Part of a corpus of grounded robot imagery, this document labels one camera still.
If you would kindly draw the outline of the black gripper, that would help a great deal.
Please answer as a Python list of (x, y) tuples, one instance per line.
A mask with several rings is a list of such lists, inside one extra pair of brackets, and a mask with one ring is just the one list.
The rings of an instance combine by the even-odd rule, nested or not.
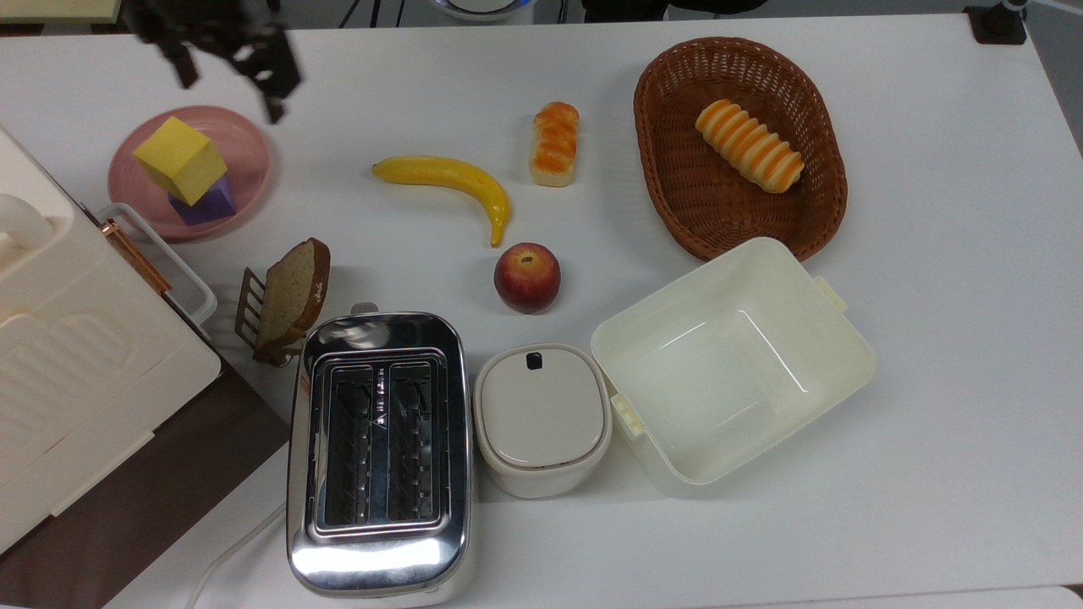
[(275, 20), (256, 23), (240, 1), (125, 1), (123, 23), (140, 41), (165, 47), (165, 59), (183, 89), (200, 77), (187, 46), (236, 52), (236, 69), (261, 93), (268, 124), (278, 124), (285, 100), (301, 82), (283, 25)]

